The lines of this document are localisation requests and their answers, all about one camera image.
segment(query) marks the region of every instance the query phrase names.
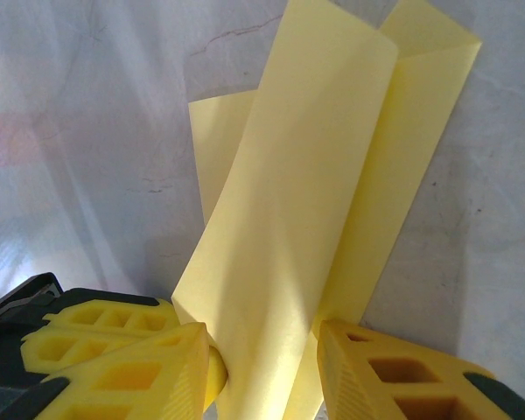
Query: yellow paper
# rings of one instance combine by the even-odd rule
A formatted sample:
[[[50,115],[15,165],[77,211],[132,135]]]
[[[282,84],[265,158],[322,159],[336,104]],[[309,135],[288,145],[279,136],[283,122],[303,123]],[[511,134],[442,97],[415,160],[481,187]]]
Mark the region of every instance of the yellow paper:
[[[194,160],[204,222],[218,202],[255,99],[255,91],[189,104]]]
[[[226,184],[172,297],[182,322],[206,322],[226,363],[224,420],[284,414],[396,55],[326,0],[286,8]]]
[[[418,0],[401,1],[381,31],[396,42],[401,57],[321,298],[315,326],[320,320],[329,318],[360,321],[480,47],[472,34]],[[211,144],[212,151],[216,151],[217,145],[225,144],[223,150],[235,154],[241,135],[236,133],[242,133],[255,95],[255,91],[250,91],[193,102],[190,110],[195,154],[199,149],[206,151],[207,144]],[[212,129],[220,119],[226,122],[227,128]],[[200,127],[202,145],[198,145],[197,138]],[[233,160],[221,153],[209,151],[207,154],[222,162]],[[215,177],[224,179],[229,166],[218,166],[215,172],[219,173],[214,173]],[[204,168],[199,168],[201,193],[209,189],[212,194],[210,201],[203,197],[207,220],[213,205],[204,206],[204,203],[217,200],[221,189],[205,183],[200,177],[202,171]],[[313,419],[322,403],[316,349],[317,340],[310,334],[284,419]]]

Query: folded paper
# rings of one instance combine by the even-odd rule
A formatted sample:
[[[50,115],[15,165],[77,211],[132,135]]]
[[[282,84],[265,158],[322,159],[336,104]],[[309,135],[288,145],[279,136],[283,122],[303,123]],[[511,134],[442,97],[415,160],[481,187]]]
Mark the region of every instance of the folded paper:
[[[322,179],[317,180],[316,174],[307,172],[308,169],[305,169],[306,172],[300,173],[298,171],[304,165],[306,165],[304,168],[312,168],[317,162],[320,162],[321,165],[325,162],[330,163],[327,159],[331,158],[338,159],[339,164],[345,163],[347,157],[340,156],[340,154],[346,151],[340,146],[346,147],[348,151],[354,151],[354,149],[342,143],[342,139],[345,137],[339,136],[339,134],[345,135],[346,132],[344,129],[340,129],[337,124],[339,116],[336,114],[336,109],[334,112],[329,112],[329,114],[333,114],[330,121],[315,120],[314,118],[308,121],[299,117],[303,114],[304,109],[323,109],[317,113],[317,115],[322,116],[321,113],[329,111],[328,107],[334,102],[326,101],[326,98],[330,98],[330,96],[321,95],[323,99],[318,96],[312,98],[294,97],[294,95],[284,96],[284,92],[277,86],[280,84],[277,79],[284,78],[284,82],[291,83],[291,80],[288,80],[290,74],[284,75],[277,71],[276,75],[269,76],[273,70],[277,70],[277,67],[288,67],[286,63],[293,66],[290,67],[293,69],[293,73],[295,69],[297,69],[297,74],[309,71],[306,67],[300,66],[298,57],[301,57],[301,52],[303,52],[304,58],[308,58],[306,56],[307,50],[314,51],[312,48],[315,45],[312,38],[299,37],[296,38],[295,42],[295,37],[292,37],[290,42],[285,42],[283,38],[280,38],[284,37],[284,28],[287,29],[290,25],[291,31],[300,31],[297,24],[294,23],[295,18],[321,20],[322,17],[317,18],[317,14],[312,15],[308,10],[313,9],[316,13],[321,13],[317,10],[319,7],[329,10],[330,5],[326,2],[314,1],[305,3],[304,6],[306,8],[305,14],[301,12],[303,7],[296,2],[290,2],[280,31],[276,36],[276,44],[273,47],[269,65],[257,91],[231,94],[190,104],[202,206],[207,222],[205,236],[210,235],[209,231],[212,224],[220,225],[219,229],[214,229],[214,227],[213,229],[219,230],[221,235],[231,236],[219,240],[213,238],[211,245],[206,245],[201,253],[195,252],[195,256],[199,260],[194,264],[201,266],[201,269],[197,268],[193,272],[199,277],[192,279],[193,272],[189,274],[185,272],[174,299],[176,298],[178,308],[179,305],[182,305],[183,319],[206,321],[204,318],[197,318],[205,316],[213,319],[213,325],[208,324],[209,332],[213,335],[216,345],[220,347],[224,360],[230,369],[229,386],[221,398],[219,408],[222,415],[226,415],[227,409],[236,410],[238,407],[240,408],[237,411],[228,411],[224,418],[274,419],[282,417],[291,420],[314,418],[322,403],[316,361],[317,337],[315,336],[315,333],[318,333],[320,321],[341,318],[351,322],[359,322],[361,319],[480,48],[480,42],[477,38],[427,3],[420,0],[402,0],[380,29],[380,33],[389,37],[400,51],[394,72],[392,74],[389,72],[391,64],[387,60],[387,55],[392,54],[392,52],[387,47],[378,48],[376,51],[378,55],[385,55],[384,61],[387,69],[381,74],[365,74],[365,70],[369,69],[371,64],[364,60],[372,60],[372,55],[366,56],[365,54],[368,52],[354,50],[356,53],[364,55],[359,57],[360,61],[353,68],[351,75],[343,80],[335,79],[334,84],[346,83],[346,88],[348,88],[352,86],[349,81],[354,83],[354,81],[361,81],[362,78],[367,77],[367,84],[376,86],[378,81],[382,82],[382,77],[385,75],[391,76],[391,81],[374,130],[373,140],[367,151],[357,188],[355,188],[355,193],[354,190],[352,191],[352,203],[339,242],[329,241],[325,246],[320,241],[316,245],[312,240],[317,240],[321,236],[331,240],[334,237],[333,233],[336,232],[335,229],[338,228],[338,222],[343,221],[338,206],[343,206],[344,203],[336,199],[340,196],[343,197],[347,180],[333,181],[332,178],[328,178],[323,173],[318,175]],[[331,19],[329,23],[336,26],[332,19],[339,18],[341,15],[344,18],[344,14],[334,8],[330,10],[334,12],[328,15]],[[369,36],[369,28],[365,25],[356,24],[354,28],[360,27],[360,25],[365,30],[360,28],[362,34],[359,36]],[[277,58],[275,50],[280,41],[283,42],[279,45],[283,48],[280,51],[282,55]],[[344,39],[341,42],[352,41],[354,40]],[[323,58],[328,59],[329,53],[330,48],[323,49],[319,58],[309,57],[309,64],[305,66],[328,66],[328,62],[321,60]],[[325,78],[316,80],[316,82],[322,82],[320,85],[321,92],[325,92],[329,88],[326,85]],[[302,88],[303,82],[299,82],[298,85]],[[354,102],[350,102],[345,94],[340,94],[339,101],[352,103],[353,107],[350,108],[350,112],[353,113],[354,120],[360,124],[362,109],[382,99],[380,89],[371,94],[375,95],[375,98],[367,94],[367,96],[359,98],[354,97],[353,99],[356,100]],[[283,105],[290,106],[275,108],[275,104],[280,101],[283,102]],[[266,168],[255,173],[253,168],[239,166],[237,162],[241,162],[245,158],[244,153],[250,153],[250,160],[247,159],[246,162],[255,165],[259,160],[256,158],[256,153],[259,153],[258,148],[268,150],[268,145],[261,143],[268,142],[269,138],[277,137],[275,137],[275,131],[263,130],[261,126],[257,125],[257,122],[251,120],[258,120],[259,123],[278,120],[284,125],[303,124],[306,125],[305,131],[297,126],[297,131],[293,131],[293,133],[301,134],[319,130],[318,135],[322,136],[324,141],[316,141],[315,147],[311,149],[311,152],[305,152],[304,161],[301,162],[291,153],[297,151],[299,147],[305,146],[303,134],[301,137],[299,135],[280,137],[281,143],[276,142],[272,146],[276,153],[274,157],[279,162],[272,162]],[[360,152],[364,153],[367,149],[365,143],[369,141],[368,138],[363,138],[366,133],[356,129],[350,132],[354,147],[359,145]],[[243,149],[244,144],[248,144],[246,150]],[[289,196],[280,196],[274,191],[274,188],[283,189],[279,177],[278,184],[272,184],[270,189],[267,188],[269,185],[266,183],[269,182],[269,177],[272,181],[277,181],[270,172],[274,172],[276,175],[277,171],[281,176],[285,174],[292,176],[291,174],[293,174],[293,176],[299,177],[300,182],[288,185],[291,187]],[[218,198],[224,200],[227,197],[229,200],[225,194],[225,190],[228,188],[232,190],[228,194],[241,193],[242,190],[236,186],[238,184],[237,179],[247,179],[245,183],[251,182],[251,191],[242,197],[241,210],[232,210],[225,204],[221,206]],[[243,186],[245,191],[249,190],[248,185],[243,184]],[[334,198],[329,198],[329,202],[322,203],[322,206],[328,207],[330,213],[320,207],[319,209],[308,208],[307,198],[304,194],[295,191],[295,188],[302,188],[306,194],[313,194],[319,188],[333,188],[335,190]],[[261,199],[259,194],[265,194],[266,197]],[[218,213],[219,207],[223,208],[222,212],[227,211],[228,214],[220,214],[217,220],[213,219]],[[239,214],[238,211],[245,213],[241,217],[237,217],[235,215]],[[278,219],[266,220],[271,223],[260,225],[258,214],[268,211],[274,212],[274,215],[279,219],[283,218],[282,222]],[[288,221],[291,217],[297,216],[300,217],[299,221],[304,220],[306,217],[304,212],[311,214],[322,212],[320,214],[327,214],[327,217],[336,214],[334,217],[338,219],[328,219],[325,222],[330,229],[327,229],[329,235],[314,225],[311,225],[311,234],[299,229],[298,233],[294,235],[304,232],[305,234],[300,237],[300,239],[304,238],[304,245],[300,245],[300,248],[297,249],[295,248],[297,245],[290,238],[290,234],[294,230],[290,228]],[[224,223],[229,223],[227,227],[231,229],[227,229]],[[266,235],[266,243],[258,243],[258,248],[244,248],[238,252],[239,248],[248,246],[249,241],[246,240],[245,236],[242,237],[242,234],[250,235],[250,229],[253,228],[250,225],[257,225],[259,228],[272,226],[274,230],[271,234]],[[221,243],[228,241],[236,241],[234,244],[236,248],[226,247],[222,249]],[[312,254],[307,247],[316,247],[321,254]],[[263,249],[266,250],[266,255],[254,254],[255,251],[258,252]],[[329,256],[335,250],[331,262]],[[314,255],[319,261],[300,262],[298,258],[301,255]],[[249,266],[244,261],[234,262],[235,258],[245,257],[249,261],[257,261],[261,266]],[[234,263],[235,265],[245,264],[246,266],[239,271],[222,271],[220,276],[207,276],[206,273],[212,268],[212,261],[218,258],[223,259],[226,265]],[[330,271],[328,271],[328,276],[325,275],[327,277],[325,282],[320,276],[323,273],[323,264],[326,263],[329,263]],[[304,264],[306,264],[304,269],[309,267],[312,270],[319,269],[318,276],[315,275],[316,271],[313,271],[311,277],[303,274],[307,271],[300,270],[299,267]],[[259,272],[252,273],[251,270],[259,270]],[[287,278],[288,280],[281,280],[280,283],[276,283],[274,281],[278,274],[276,270],[284,270],[283,273],[280,273],[280,278]],[[234,280],[233,277],[237,276],[237,273],[244,274],[245,277]],[[264,278],[261,274],[273,278]],[[257,283],[261,281],[265,282],[264,287]],[[211,288],[209,282],[216,282],[216,285],[207,293],[201,293],[199,296],[194,288]],[[259,292],[262,292],[258,295],[259,298],[252,295],[252,293]],[[318,310],[313,312],[314,307],[308,303],[314,303],[316,300],[319,301]],[[240,319],[226,317],[221,313],[220,317],[216,318],[214,314],[217,311],[212,308],[231,312]],[[314,332],[304,336],[305,348],[300,360],[299,337],[308,331],[303,319],[313,315]],[[276,316],[291,318],[277,319]],[[256,331],[244,332],[243,328],[249,329],[249,326]],[[263,326],[264,332],[260,331],[261,326]],[[283,328],[283,330],[277,332],[276,328],[278,327]],[[260,341],[257,341],[256,345],[253,343],[256,348],[251,348],[250,352],[242,353],[243,350],[238,347],[226,355],[226,350],[221,348],[222,335],[214,333],[216,331],[226,331],[230,334],[229,336],[224,335],[224,340],[225,346],[232,348],[234,340],[244,340],[249,337],[264,340],[264,343]],[[251,366],[245,358],[253,356],[260,359],[254,360],[253,366]],[[297,370],[293,386],[292,368]],[[240,369],[246,369],[245,373],[242,374]],[[237,383],[240,383],[245,389],[234,389],[234,375],[241,377]],[[249,381],[257,382],[256,386],[251,389]],[[284,395],[282,394],[284,392],[290,394],[285,409]]]

